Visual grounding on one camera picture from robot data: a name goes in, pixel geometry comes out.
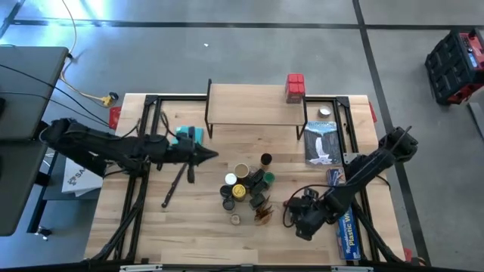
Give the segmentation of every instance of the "floor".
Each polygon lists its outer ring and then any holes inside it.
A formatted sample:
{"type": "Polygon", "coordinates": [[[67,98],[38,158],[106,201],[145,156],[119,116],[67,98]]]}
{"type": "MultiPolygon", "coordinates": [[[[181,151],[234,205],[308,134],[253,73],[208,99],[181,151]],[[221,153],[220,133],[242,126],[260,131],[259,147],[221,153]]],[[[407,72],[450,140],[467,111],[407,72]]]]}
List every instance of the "floor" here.
{"type": "MultiPolygon", "coordinates": [[[[0,17],[9,23],[0,44],[70,48],[74,31],[60,0],[20,1],[12,13],[16,3],[0,2],[0,17]]],[[[405,169],[388,171],[404,246],[415,255],[416,249],[425,253],[421,240],[414,243],[415,225],[404,204],[413,198],[432,265],[482,270],[484,141],[464,105],[433,102],[424,69],[426,55],[451,26],[484,26],[481,0],[66,3],[80,19],[73,52],[78,60],[67,78],[84,92],[115,91],[120,100],[129,92],[204,93],[208,78],[283,84],[288,73],[296,72],[304,73],[311,94],[366,94],[377,114],[379,136],[392,125],[412,125],[411,134],[420,142],[405,169]]],[[[61,83],[58,87],[67,89],[61,83]]],[[[73,95],[107,119],[106,109],[73,95]]],[[[57,92],[53,99],[74,107],[57,92]]],[[[484,94],[470,101],[484,107],[484,94]]],[[[77,117],[49,105],[44,119],[57,116],[77,117]]],[[[41,224],[56,234],[46,243],[24,231],[38,194],[34,188],[17,232],[0,238],[0,267],[82,259],[95,201],[50,202],[41,224]]]]}

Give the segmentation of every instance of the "cylindrical container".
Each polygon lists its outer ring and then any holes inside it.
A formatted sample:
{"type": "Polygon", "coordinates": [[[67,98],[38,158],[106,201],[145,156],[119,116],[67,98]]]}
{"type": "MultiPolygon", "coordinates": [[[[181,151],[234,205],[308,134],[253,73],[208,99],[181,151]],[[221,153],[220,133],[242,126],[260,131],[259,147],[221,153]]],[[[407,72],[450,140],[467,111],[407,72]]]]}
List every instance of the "cylindrical container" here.
{"type": "Polygon", "coordinates": [[[227,185],[234,185],[236,182],[237,182],[237,177],[234,174],[228,173],[225,176],[225,183],[227,185]]]}
{"type": "Polygon", "coordinates": [[[271,172],[266,172],[262,179],[265,183],[267,183],[267,187],[270,187],[275,181],[275,176],[271,172]]]}
{"type": "Polygon", "coordinates": [[[238,214],[233,214],[230,216],[230,222],[231,224],[233,224],[234,226],[238,226],[240,225],[240,215],[238,214]]]}
{"type": "Polygon", "coordinates": [[[272,155],[269,153],[264,153],[260,157],[260,167],[266,170],[272,162],[272,155]]]}
{"type": "Polygon", "coordinates": [[[224,199],[222,206],[226,212],[232,213],[235,210],[235,201],[231,197],[228,197],[224,199]]]}
{"type": "Polygon", "coordinates": [[[249,178],[253,177],[257,173],[257,170],[259,170],[257,167],[249,166],[249,178]]]}
{"type": "Polygon", "coordinates": [[[232,186],[231,185],[224,185],[220,187],[220,195],[223,199],[228,198],[232,195],[232,186]]]}
{"type": "Polygon", "coordinates": [[[237,177],[239,183],[244,183],[245,178],[249,175],[249,166],[245,163],[239,163],[234,168],[234,174],[237,177]]]}
{"type": "Polygon", "coordinates": [[[235,184],[232,187],[232,196],[234,196],[234,200],[238,202],[242,202],[245,199],[245,195],[247,194],[245,187],[242,184],[235,184]]]}
{"type": "Polygon", "coordinates": [[[322,118],[327,118],[328,116],[331,115],[331,109],[330,107],[328,106],[321,106],[318,110],[318,115],[319,117],[322,117],[322,118]]]}

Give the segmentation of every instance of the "red cube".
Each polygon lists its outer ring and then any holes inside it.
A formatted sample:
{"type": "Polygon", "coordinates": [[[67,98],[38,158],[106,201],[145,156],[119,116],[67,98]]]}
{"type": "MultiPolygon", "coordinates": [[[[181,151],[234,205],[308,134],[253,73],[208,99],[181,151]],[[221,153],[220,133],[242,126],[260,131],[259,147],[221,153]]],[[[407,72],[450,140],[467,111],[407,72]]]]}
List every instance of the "red cube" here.
{"type": "Polygon", "coordinates": [[[305,94],[306,88],[304,87],[304,75],[299,73],[291,73],[287,75],[286,103],[301,103],[305,94]]]}

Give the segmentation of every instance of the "green lid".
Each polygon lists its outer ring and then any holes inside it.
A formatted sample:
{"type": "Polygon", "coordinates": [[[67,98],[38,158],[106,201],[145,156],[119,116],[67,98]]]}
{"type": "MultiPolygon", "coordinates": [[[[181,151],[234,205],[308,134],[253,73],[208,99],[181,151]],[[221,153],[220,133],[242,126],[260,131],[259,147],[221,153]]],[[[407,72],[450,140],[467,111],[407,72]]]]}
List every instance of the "green lid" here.
{"type": "Polygon", "coordinates": [[[272,183],[275,181],[275,176],[271,172],[266,172],[264,174],[264,182],[267,183],[267,185],[272,185],[272,183]]]}

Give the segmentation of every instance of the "teal object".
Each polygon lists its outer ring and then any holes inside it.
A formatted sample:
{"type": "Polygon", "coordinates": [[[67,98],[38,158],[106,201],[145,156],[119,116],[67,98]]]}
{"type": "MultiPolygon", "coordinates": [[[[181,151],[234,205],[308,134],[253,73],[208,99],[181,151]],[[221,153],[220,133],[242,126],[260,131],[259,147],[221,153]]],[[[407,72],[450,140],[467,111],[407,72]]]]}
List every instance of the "teal object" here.
{"type": "MultiPolygon", "coordinates": [[[[176,127],[175,128],[175,134],[178,135],[178,133],[186,133],[188,135],[188,128],[190,126],[183,125],[181,127],[176,127]]],[[[195,128],[195,143],[197,144],[202,144],[203,140],[203,128],[195,128]]],[[[173,137],[172,139],[172,144],[177,144],[178,140],[173,137]]]]}
{"type": "Polygon", "coordinates": [[[271,172],[266,172],[262,179],[268,186],[271,186],[275,181],[275,176],[271,172]]]}

